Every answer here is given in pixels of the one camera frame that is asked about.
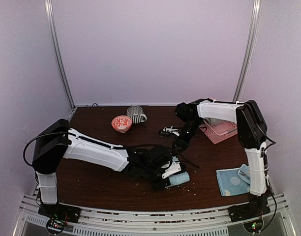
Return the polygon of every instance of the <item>metal pole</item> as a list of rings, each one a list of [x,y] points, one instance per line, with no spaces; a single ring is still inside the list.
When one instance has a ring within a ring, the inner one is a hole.
[[[247,47],[245,49],[242,68],[241,68],[233,102],[239,101],[243,94],[244,86],[251,65],[250,64],[251,55],[255,46],[256,35],[258,31],[258,25],[260,19],[260,7],[261,7],[261,0],[254,0]]]
[[[53,15],[53,10],[52,10],[52,0],[45,0],[45,5],[46,5],[46,13],[47,13],[47,18],[49,21],[49,26],[50,26],[50,31],[51,31],[51,36],[52,36],[52,43],[56,55],[56,60],[58,64],[58,69],[60,73],[60,77],[63,83],[63,88],[65,91],[65,94],[67,96],[69,105],[71,109],[73,110],[75,108],[75,104],[72,98],[71,90],[69,88],[67,78],[66,78],[66,73],[64,70],[63,66],[63,61],[62,61],[62,56],[59,48],[59,41],[58,41],[58,36],[57,36],[57,31],[56,31],[56,25],[55,25],[55,20],[54,20],[54,15]]]

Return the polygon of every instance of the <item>pink basket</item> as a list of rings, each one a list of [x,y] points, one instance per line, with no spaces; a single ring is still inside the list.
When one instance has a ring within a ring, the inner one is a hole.
[[[237,124],[229,121],[223,121],[222,123],[214,126],[209,126],[205,123],[200,126],[200,129],[213,142],[213,144],[218,144],[238,133]]]

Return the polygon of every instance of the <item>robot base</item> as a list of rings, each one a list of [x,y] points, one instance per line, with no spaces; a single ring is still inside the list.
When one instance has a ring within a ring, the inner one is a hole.
[[[270,213],[270,208],[268,206],[265,206],[262,208],[261,214],[268,214]],[[251,213],[250,212],[250,203],[238,205],[238,206],[231,206],[228,208],[229,216],[231,219],[231,222],[237,222],[241,220],[248,220],[251,218],[259,217],[260,214],[257,213]]]
[[[74,206],[67,206],[62,204],[47,205],[43,204],[39,208],[38,213],[47,217],[51,217],[55,220],[62,222],[78,223],[80,218],[81,209]]]

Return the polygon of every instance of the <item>mug handle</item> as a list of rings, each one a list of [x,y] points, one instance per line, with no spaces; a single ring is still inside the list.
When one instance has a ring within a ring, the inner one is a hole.
[[[145,114],[140,114],[140,116],[143,118],[142,122],[145,122],[147,120],[147,116]]]

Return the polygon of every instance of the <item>white plastic casing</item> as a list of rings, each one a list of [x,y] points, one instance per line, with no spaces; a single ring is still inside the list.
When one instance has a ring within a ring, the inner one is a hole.
[[[201,118],[214,118],[237,123],[236,108],[242,105],[215,103],[206,100],[197,106],[197,110]],[[263,142],[259,150],[256,148],[244,149],[250,167],[250,193],[256,196],[261,196],[267,190],[264,162],[261,157],[261,150],[266,146],[266,142]]]
[[[244,149],[250,167],[250,193],[256,196],[261,196],[267,190],[264,159],[261,157],[261,150],[266,146],[266,142],[263,142],[259,150],[256,148]]]
[[[58,201],[56,173],[44,175],[37,173],[41,199],[44,204],[54,205]]]
[[[72,144],[68,146],[63,158],[87,161],[93,164],[109,167],[114,171],[122,171],[129,163],[127,161],[128,153],[126,150],[115,150],[115,149],[107,148],[101,145],[97,145],[95,143],[91,143],[89,141],[82,140],[79,138],[79,136],[112,147],[123,147],[123,146],[109,144],[91,138],[82,133],[79,133],[75,129],[70,129],[69,133],[76,135],[76,137],[73,135],[68,136],[68,139],[72,142]]]
[[[201,118],[214,118],[237,123],[236,108],[242,104],[214,103],[203,101],[197,106]]]

